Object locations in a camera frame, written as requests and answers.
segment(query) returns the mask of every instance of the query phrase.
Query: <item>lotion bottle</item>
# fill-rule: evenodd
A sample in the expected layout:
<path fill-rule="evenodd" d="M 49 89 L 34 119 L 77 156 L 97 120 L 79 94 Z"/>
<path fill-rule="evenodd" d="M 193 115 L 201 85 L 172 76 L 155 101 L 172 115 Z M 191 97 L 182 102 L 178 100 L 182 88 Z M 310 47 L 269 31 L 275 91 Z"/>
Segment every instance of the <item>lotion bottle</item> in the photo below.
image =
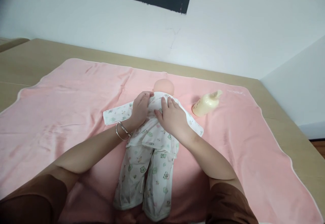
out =
<path fill-rule="evenodd" d="M 205 94 L 192 108 L 193 113 L 196 116 L 204 116 L 219 105 L 219 96 L 222 95 L 222 91 L 211 94 Z"/>

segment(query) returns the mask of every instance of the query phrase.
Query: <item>white wall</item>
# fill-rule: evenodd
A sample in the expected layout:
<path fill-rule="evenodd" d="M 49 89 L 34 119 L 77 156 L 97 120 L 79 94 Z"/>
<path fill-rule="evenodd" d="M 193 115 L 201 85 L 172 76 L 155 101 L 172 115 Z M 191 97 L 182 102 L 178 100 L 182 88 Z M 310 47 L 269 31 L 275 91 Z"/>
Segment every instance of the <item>white wall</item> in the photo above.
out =
<path fill-rule="evenodd" d="M 0 37 L 42 38 L 260 79 L 325 35 L 325 0 L 0 0 Z"/>
<path fill-rule="evenodd" d="M 325 36 L 261 81 L 309 139 L 325 138 Z"/>

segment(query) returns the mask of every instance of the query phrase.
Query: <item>person's left hand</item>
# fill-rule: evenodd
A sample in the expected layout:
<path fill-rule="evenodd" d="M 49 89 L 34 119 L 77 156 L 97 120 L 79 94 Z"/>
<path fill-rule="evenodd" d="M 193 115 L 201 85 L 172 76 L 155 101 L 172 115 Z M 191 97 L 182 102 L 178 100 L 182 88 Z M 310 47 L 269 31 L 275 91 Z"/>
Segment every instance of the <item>person's left hand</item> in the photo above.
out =
<path fill-rule="evenodd" d="M 135 98 L 132 106 L 132 114 L 127 120 L 130 128 L 127 130 L 133 131 L 145 122 L 148 114 L 149 98 L 152 96 L 153 92 L 143 91 Z"/>

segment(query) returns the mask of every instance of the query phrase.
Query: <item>doll head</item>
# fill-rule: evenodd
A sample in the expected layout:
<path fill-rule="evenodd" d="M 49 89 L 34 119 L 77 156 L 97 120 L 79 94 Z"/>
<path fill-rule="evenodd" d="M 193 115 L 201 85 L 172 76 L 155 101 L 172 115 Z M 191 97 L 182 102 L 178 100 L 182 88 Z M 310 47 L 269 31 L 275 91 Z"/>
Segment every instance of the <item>doll head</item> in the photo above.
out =
<path fill-rule="evenodd" d="M 170 94 L 171 96 L 174 95 L 174 85 L 168 79 L 161 79 L 155 82 L 153 86 L 153 92 L 164 92 Z"/>

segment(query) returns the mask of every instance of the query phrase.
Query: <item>wooden table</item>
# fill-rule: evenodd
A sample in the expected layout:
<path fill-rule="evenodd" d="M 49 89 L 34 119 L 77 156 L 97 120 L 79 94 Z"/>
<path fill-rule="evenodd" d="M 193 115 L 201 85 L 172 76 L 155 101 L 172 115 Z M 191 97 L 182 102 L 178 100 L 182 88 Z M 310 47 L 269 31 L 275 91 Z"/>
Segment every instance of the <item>wooden table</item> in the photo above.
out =
<path fill-rule="evenodd" d="M 19 90 L 35 85 L 69 58 L 165 71 L 246 87 L 261 107 L 276 140 L 292 159 L 295 172 L 325 217 L 325 160 L 256 79 L 35 39 L 0 53 L 0 111 L 16 100 Z"/>

